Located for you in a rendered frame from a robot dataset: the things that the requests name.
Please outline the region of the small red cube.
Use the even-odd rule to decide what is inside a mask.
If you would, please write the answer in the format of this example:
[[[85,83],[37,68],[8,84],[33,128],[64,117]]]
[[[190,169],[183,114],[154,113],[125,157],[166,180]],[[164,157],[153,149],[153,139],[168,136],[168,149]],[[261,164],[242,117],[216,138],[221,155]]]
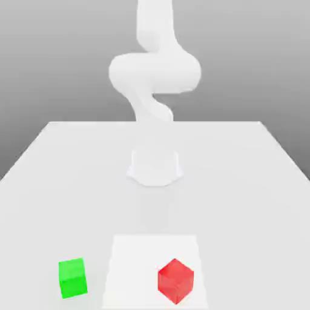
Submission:
[[[157,273],[157,289],[175,305],[179,304],[194,286],[194,271],[177,259],[172,259]]]

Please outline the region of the small green cube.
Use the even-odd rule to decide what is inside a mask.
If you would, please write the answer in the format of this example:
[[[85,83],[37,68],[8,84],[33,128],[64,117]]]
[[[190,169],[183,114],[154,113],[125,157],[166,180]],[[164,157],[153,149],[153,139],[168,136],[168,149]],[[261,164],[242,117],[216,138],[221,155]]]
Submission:
[[[88,293],[83,258],[59,262],[58,274],[62,298],[71,298]]]

